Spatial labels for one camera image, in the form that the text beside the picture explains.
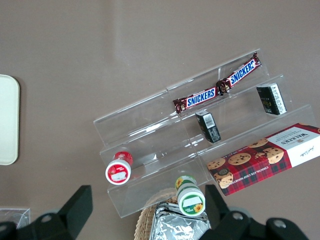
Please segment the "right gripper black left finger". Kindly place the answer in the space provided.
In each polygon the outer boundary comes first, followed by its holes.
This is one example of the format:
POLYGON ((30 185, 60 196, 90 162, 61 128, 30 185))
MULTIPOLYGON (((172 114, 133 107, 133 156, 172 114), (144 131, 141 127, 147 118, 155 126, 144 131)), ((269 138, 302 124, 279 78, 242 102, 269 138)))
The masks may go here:
POLYGON ((82 185, 57 212, 41 215, 17 229, 12 221, 0 223, 2 240, 75 240, 93 212, 92 187, 82 185))

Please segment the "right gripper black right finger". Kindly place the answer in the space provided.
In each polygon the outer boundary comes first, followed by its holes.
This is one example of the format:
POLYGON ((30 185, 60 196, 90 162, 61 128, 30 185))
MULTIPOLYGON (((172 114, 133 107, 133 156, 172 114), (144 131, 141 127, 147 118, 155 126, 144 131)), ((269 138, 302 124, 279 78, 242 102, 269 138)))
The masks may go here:
POLYGON ((261 224, 239 210, 230 210, 215 185, 205 186, 205 211, 211 229, 201 240, 307 240, 292 221, 269 218, 261 224))

